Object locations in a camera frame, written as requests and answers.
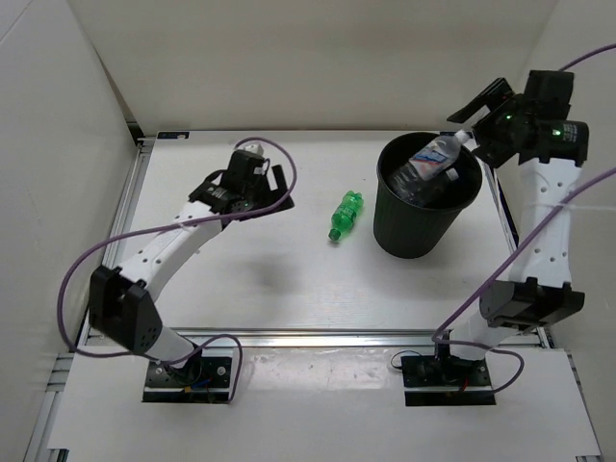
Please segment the green plastic bottle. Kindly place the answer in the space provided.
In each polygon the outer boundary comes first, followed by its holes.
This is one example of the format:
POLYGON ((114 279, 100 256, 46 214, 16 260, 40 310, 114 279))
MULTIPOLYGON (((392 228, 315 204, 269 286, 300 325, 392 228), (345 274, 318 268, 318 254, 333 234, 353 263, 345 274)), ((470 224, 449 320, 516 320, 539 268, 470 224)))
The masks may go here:
POLYGON ((338 242, 354 227, 357 217, 363 210, 364 198, 359 192, 348 191, 331 216, 328 239, 338 242))

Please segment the red label clear bottle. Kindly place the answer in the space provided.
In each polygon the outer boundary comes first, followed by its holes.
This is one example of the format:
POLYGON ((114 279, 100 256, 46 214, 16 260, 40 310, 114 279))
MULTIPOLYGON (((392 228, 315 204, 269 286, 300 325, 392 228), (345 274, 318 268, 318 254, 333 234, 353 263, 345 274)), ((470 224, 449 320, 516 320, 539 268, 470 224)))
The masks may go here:
POLYGON ((399 169, 397 179, 405 182, 429 181, 450 167, 459 157, 471 134, 459 130, 453 135, 441 135, 412 155, 399 169))

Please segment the clear plastic bottle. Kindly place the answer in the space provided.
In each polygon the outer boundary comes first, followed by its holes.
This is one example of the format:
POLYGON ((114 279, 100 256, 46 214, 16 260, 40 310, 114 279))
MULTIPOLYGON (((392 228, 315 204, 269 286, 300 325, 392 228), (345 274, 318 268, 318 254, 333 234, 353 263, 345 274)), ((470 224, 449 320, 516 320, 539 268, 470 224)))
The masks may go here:
POLYGON ((390 177, 389 184, 404 202, 427 207, 437 201, 458 179, 459 174, 455 168, 449 168, 430 180, 423 180, 413 168, 403 167, 390 177))

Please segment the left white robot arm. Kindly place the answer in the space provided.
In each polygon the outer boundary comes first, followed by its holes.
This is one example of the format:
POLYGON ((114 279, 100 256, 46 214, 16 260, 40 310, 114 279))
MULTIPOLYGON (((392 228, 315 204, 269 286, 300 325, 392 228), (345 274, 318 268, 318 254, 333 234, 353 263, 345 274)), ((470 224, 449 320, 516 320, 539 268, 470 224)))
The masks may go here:
POLYGON ((128 352, 167 367, 181 385, 201 375, 198 347, 164 325, 155 303, 172 276, 234 221, 294 206, 282 166, 236 151, 225 170, 208 175, 167 226, 132 257, 90 277, 90 326, 128 352))

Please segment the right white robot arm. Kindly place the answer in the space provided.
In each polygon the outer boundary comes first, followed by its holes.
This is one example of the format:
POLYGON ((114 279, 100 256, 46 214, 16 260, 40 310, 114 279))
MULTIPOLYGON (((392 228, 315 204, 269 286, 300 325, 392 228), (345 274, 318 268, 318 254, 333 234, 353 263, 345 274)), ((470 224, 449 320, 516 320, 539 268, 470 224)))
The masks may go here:
POLYGON ((499 168, 517 158, 523 186, 520 241, 503 267, 506 279, 492 276, 475 294, 479 305, 468 320, 438 330, 439 351, 432 372, 443 384, 462 378, 467 363, 484 359, 503 340, 548 327, 581 310, 585 295, 572 287, 569 266, 571 215, 565 211, 587 159, 589 128, 568 118, 575 75, 532 70, 523 92, 496 79, 471 102, 449 116, 473 125, 474 154, 499 168))

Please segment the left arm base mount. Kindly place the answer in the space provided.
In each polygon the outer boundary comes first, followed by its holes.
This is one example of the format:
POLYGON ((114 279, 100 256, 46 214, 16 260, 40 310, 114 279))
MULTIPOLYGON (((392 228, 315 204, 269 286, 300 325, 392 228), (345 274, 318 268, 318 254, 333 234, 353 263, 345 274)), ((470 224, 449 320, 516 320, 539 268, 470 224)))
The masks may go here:
POLYGON ((232 351, 206 353, 192 379, 178 379, 149 362, 143 383, 143 403, 226 404, 231 392, 232 351))

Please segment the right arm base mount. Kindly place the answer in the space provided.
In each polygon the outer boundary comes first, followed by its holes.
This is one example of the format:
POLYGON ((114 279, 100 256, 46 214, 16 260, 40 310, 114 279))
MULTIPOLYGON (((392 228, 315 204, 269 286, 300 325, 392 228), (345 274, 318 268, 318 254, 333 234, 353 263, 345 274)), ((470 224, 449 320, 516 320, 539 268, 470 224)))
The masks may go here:
POLYGON ((457 360, 446 348, 430 355, 406 349, 394 354, 390 366, 402 374, 407 407, 496 404, 485 360, 457 360))

